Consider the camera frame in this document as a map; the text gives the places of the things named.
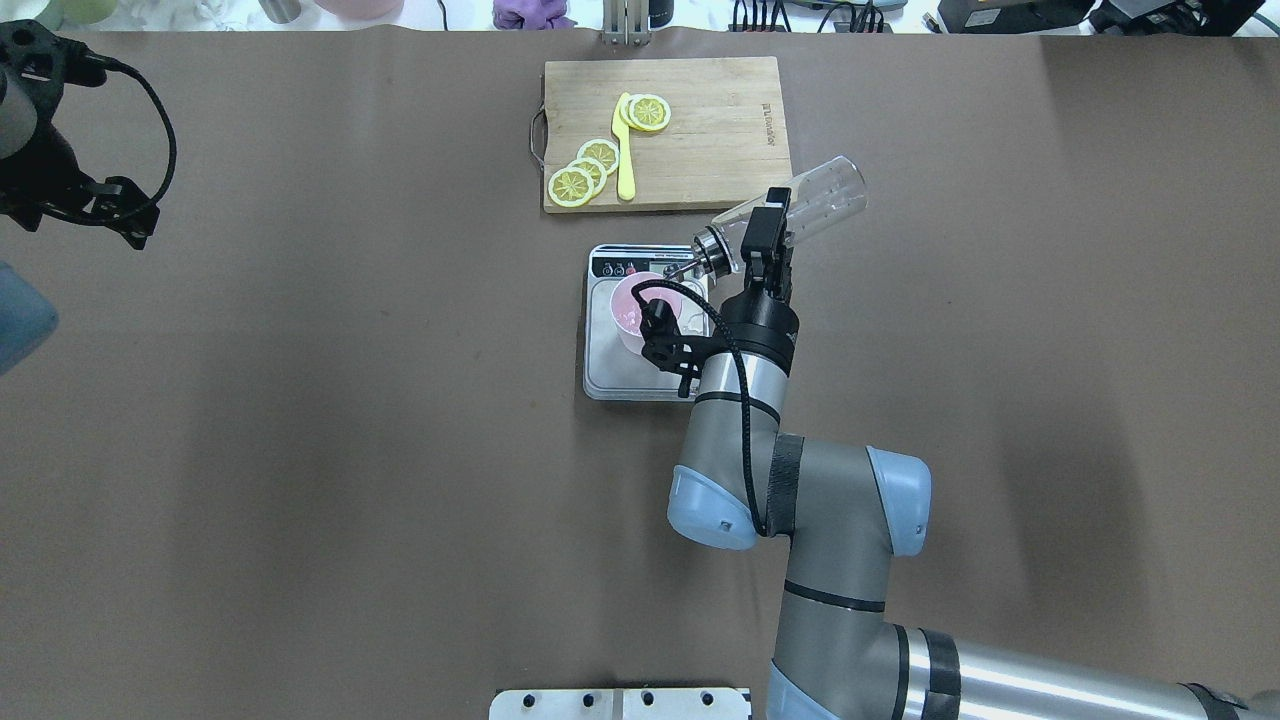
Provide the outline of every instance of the table surface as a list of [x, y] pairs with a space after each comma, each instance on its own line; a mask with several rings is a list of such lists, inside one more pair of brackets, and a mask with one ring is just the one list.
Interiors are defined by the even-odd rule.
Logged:
[[[387, 17], [372, 20], [347, 20], [317, 8], [314, 0], [301, 0], [302, 15], [292, 23], [274, 24], [266, 19], [257, 0], [119, 0], [116, 12], [92, 26], [68, 24], [69, 29], [356, 29], [374, 24], [398, 24], [415, 29], [443, 29], [439, 5], [435, 0], [404, 0], [404, 5]], [[444, 0], [449, 28], [486, 31], [493, 27], [492, 0]], [[599, 29], [604, 17], [603, 0], [568, 0], [567, 17], [581, 27]], [[722, 31], [733, 20], [731, 0], [675, 0], [672, 27]], [[937, 17], [937, 0], [908, 0], [899, 10], [886, 13], [886, 20], [895, 33], [928, 32], [922, 22], [925, 13]], [[1280, 18], [1280, 0], [1266, 0], [1261, 14]], [[787, 4], [792, 29], [815, 32], [822, 17], [819, 10]], [[1051, 31], [1050, 35], [1089, 35], [1089, 24]], [[1251, 19], [1236, 32], [1238, 36], [1276, 37], [1262, 23]]]
[[[483, 717], [499, 688], [671, 682], [763, 700], [786, 541], [678, 537], [687, 407], [581, 391], [586, 252], [708, 217], [540, 211], [541, 64], [614, 51], [589, 31], [91, 40], [152, 81], [180, 160], [145, 252], [0, 227], [61, 311], [0, 378], [0, 715]], [[932, 466], [888, 618], [1280, 685], [1280, 44], [673, 29], [637, 53], [723, 55], [778, 58], [797, 169], [847, 154], [872, 188], [842, 242], [796, 254], [783, 428]], [[155, 187], [141, 94], [70, 88], [58, 124], [90, 173]]]

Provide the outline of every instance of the purple cloth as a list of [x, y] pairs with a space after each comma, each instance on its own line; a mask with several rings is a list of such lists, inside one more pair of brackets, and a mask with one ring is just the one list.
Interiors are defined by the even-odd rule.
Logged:
[[576, 26], [577, 23], [564, 17], [566, 10], [566, 0], [493, 0], [493, 27], [556, 29]]

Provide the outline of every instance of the white floor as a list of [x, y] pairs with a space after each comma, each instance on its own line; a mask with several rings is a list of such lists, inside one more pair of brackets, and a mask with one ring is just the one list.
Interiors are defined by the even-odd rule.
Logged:
[[[448, 8], [449, 29], [489, 31], [493, 27], [492, 0], [443, 0]], [[314, 0], [301, 0], [302, 15], [288, 24], [278, 26], [266, 19], [259, 0], [119, 0], [115, 13], [92, 26], [67, 23], [67, 29], [179, 29], [179, 31], [242, 31], [242, 29], [353, 29], [371, 24], [393, 23], [416, 29], [443, 29], [436, 0], [404, 0], [399, 12], [369, 22], [339, 19], [320, 8]], [[603, 18], [603, 0], [568, 0], [568, 17], [579, 26], [599, 28]], [[937, 0], [908, 0], [901, 10], [886, 13], [893, 32], [928, 32], [924, 13], [933, 13]], [[792, 29], [814, 32], [820, 12], [797, 5], [787, 5]], [[1280, 22], [1280, 0], [1267, 0], [1262, 14]], [[703, 29], [726, 29], [732, 20], [732, 0], [676, 0], [672, 24]], [[1088, 35], [1088, 23], [1079, 28], [1055, 31], [1055, 35]], [[1275, 37], [1275, 33], [1257, 20], [1245, 23], [1238, 36]]]

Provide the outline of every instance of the white label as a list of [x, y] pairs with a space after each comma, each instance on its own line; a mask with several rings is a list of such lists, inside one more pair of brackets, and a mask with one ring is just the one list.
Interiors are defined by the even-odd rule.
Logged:
[[982, 27], [989, 26], [996, 22], [1000, 17], [1000, 8], [992, 8], [989, 10], [978, 10], [977, 13], [969, 15], [969, 19], [964, 22], [964, 27]]

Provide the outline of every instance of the blue plastic cover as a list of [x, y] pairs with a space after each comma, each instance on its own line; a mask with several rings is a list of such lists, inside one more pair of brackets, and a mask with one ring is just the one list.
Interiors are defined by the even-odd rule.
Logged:
[[755, 527], [746, 505], [684, 465], [676, 465], [671, 479], [667, 520], [677, 533], [710, 547], [749, 550], [755, 544]]
[[769, 720], [840, 720], [769, 664]]
[[0, 263], [0, 375], [31, 355], [58, 327], [58, 310]]
[[879, 486], [893, 555], [919, 553], [929, 529], [929, 500], [933, 495], [929, 466], [919, 457], [872, 446], [867, 446], [867, 455]]

